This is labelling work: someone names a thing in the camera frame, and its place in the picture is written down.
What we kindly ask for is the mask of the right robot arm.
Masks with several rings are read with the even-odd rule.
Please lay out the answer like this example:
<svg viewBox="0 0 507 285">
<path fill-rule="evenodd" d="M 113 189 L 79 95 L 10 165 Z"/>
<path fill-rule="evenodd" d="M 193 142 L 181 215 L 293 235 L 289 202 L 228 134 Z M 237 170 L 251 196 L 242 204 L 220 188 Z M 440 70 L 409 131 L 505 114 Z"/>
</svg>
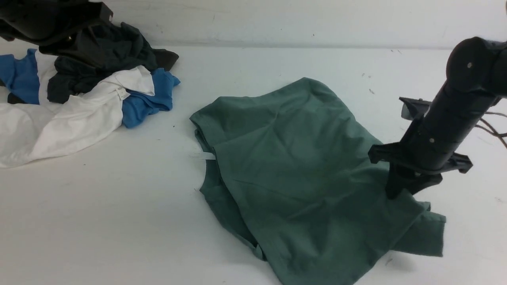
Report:
<svg viewBox="0 0 507 285">
<path fill-rule="evenodd" d="M 389 163 L 389 199 L 437 185 L 442 173 L 472 168 L 469 157 L 456 151 L 489 108 L 506 98 L 506 72 L 506 43 L 468 38 L 452 50 L 433 101 L 400 98 L 409 128 L 399 142 L 373 145 L 368 153 L 372 163 Z"/>
</svg>

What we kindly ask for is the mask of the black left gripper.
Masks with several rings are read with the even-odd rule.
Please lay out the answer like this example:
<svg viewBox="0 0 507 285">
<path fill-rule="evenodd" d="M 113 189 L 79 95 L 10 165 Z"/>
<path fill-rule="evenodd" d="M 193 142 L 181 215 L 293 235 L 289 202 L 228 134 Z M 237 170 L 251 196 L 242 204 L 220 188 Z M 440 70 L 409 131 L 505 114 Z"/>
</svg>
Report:
<svg viewBox="0 0 507 285">
<path fill-rule="evenodd" d="M 0 34 L 9 42 L 50 45 L 112 18 L 112 10 L 102 1 L 2 0 Z"/>
</svg>

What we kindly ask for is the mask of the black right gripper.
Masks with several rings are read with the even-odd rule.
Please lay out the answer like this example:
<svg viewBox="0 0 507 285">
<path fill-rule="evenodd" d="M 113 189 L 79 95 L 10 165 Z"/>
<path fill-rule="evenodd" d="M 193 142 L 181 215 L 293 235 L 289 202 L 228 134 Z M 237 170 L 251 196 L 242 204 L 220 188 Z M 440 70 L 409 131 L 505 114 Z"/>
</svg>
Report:
<svg viewBox="0 0 507 285">
<path fill-rule="evenodd" d="M 484 90 L 460 91 L 445 82 L 425 116 L 412 121 L 399 142 L 373 145 L 372 163 L 389 163 L 385 187 L 388 199 L 395 199 L 406 186 L 415 195 L 442 182 L 442 173 L 467 173 L 473 163 L 456 153 L 497 96 Z"/>
</svg>

